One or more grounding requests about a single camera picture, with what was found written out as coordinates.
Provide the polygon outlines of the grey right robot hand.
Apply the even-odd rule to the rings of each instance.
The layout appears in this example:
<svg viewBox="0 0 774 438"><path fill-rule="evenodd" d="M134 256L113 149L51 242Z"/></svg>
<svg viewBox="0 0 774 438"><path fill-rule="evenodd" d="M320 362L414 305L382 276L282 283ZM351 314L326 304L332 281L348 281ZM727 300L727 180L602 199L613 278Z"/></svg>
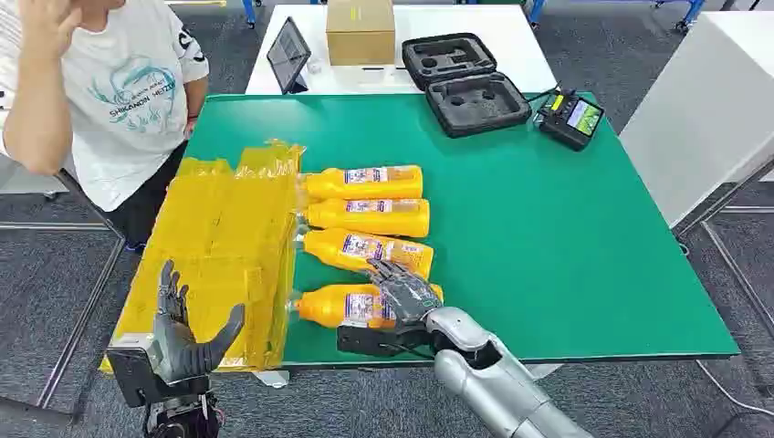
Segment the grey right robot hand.
<svg viewBox="0 0 774 438"><path fill-rule="evenodd" d="M396 317L396 327L429 333L427 315L443 305L424 278L389 260L370 258L368 276L380 289Z"/></svg>

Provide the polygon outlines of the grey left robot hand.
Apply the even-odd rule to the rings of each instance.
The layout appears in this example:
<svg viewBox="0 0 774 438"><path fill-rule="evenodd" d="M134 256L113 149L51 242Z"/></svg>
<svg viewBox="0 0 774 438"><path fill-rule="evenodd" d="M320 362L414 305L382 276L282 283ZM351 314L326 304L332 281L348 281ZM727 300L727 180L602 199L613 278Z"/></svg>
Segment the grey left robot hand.
<svg viewBox="0 0 774 438"><path fill-rule="evenodd" d="M216 336L207 342L196 340L188 317L188 286L180 285L180 273L171 259L162 266L157 287L157 310L152 333L162 359L157 374L167 383L204 376L216 370L240 334L246 306L237 304Z"/></svg>

